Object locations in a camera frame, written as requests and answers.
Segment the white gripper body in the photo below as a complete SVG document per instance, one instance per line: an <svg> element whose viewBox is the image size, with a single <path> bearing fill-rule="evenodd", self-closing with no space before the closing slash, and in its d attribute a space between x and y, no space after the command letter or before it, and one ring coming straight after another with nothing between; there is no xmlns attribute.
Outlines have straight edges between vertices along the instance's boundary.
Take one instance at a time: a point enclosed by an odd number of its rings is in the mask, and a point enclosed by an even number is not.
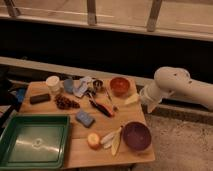
<svg viewBox="0 0 213 171"><path fill-rule="evenodd" d="M164 98L164 92L155 84L145 85L139 92L140 101L151 113Z"/></svg>

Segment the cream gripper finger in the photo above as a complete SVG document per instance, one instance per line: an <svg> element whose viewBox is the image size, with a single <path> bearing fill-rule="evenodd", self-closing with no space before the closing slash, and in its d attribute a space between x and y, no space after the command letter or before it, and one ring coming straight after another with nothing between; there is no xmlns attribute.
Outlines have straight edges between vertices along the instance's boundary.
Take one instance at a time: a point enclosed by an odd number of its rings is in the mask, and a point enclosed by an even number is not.
<svg viewBox="0 0 213 171"><path fill-rule="evenodd" d="M135 94L131 95L130 97L128 97L125 100L124 104L125 105L130 105L130 104L136 103L138 100L139 100L139 94L135 93Z"/></svg>

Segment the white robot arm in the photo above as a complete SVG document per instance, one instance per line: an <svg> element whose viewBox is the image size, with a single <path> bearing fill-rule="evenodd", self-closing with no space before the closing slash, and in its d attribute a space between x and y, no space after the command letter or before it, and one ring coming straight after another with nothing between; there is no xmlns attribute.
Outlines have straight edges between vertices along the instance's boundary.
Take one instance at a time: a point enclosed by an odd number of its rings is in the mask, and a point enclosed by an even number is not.
<svg viewBox="0 0 213 171"><path fill-rule="evenodd" d="M213 111L213 84L194 80L186 69L175 67L157 69L154 80L138 93L128 97L124 104L140 102L147 107L147 112L151 113L163 99L173 94L185 95L193 102Z"/></svg>

